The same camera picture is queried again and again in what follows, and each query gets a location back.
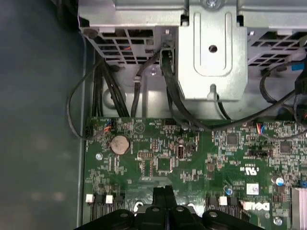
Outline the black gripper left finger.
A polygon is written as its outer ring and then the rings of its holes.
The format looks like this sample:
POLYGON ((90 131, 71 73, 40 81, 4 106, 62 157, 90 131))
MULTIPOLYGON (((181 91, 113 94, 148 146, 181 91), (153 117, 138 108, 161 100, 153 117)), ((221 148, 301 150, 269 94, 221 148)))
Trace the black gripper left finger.
POLYGON ((96 220, 88 222, 79 230, 166 230, 166 197, 164 188, 153 190, 153 202, 143 206, 145 210, 134 214, 126 209, 119 209, 96 220))

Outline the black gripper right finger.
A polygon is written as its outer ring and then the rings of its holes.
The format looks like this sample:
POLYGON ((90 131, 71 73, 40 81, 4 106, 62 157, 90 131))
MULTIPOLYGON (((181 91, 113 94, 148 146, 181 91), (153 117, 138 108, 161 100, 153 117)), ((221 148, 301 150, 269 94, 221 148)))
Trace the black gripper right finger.
POLYGON ((166 208, 171 230, 249 230, 251 224, 218 210, 209 210, 202 217, 176 202, 173 189, 166 187, 166 208))

